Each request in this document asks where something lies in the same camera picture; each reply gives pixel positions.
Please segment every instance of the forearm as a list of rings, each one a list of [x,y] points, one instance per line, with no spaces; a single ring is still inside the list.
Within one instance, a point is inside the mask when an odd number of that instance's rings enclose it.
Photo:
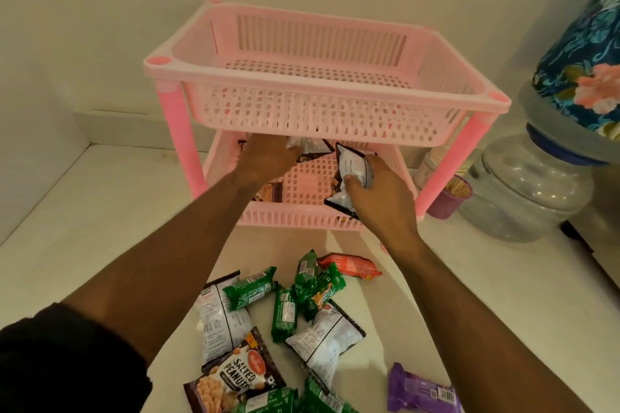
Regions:
[[[261,183],[232,172],[63,302],[150,364],[190,310]]]
[[[414,233],[386,244],[465,411],[589,412]]]

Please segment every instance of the lower basket shelf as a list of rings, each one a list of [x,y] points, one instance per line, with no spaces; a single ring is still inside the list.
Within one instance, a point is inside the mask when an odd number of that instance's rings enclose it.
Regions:
[[[234,169],[241,153],[237,141],[245,139],[246,136],[245,132],[225,130],[220,130],[215,135],[203,166],[209,187]],[[398,146],[346,141],[342,143],[359,150],[376,152],[407,183],[412,192],[412,199],[417,196]],[[239,224],[358,231],[364,229],[357,219],[323,204],[323,200],[331,194],[336,169],[335,153],[310,162],[299,163],[278,180],[283,185],[282,202],[249,203],[239,219]]]

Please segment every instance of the upper basket shelf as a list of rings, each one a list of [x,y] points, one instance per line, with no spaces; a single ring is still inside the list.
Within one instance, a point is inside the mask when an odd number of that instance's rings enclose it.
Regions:
[[[144,67],[215,129],[433,147],[510,107],[435,31],[232,3],[205,3]]]

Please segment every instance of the black sleeve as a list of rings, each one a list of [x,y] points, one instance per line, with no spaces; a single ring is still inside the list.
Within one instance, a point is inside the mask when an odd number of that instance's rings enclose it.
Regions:
[[[62,304],[0,331],[0,412],[139,412],[146,363],[127,342]]]

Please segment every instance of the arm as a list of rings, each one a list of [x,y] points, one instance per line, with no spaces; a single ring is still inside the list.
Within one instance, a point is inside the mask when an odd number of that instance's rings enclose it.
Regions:
[[[190,310],[254,194],[300,150],[252,135],[237,168],[63,302],[125,339],[150,365]]]
[[[402,271],[468,413],[590,411],[424,244],[407,185],[367,156],[372,189],[345,177],[361,221]]]

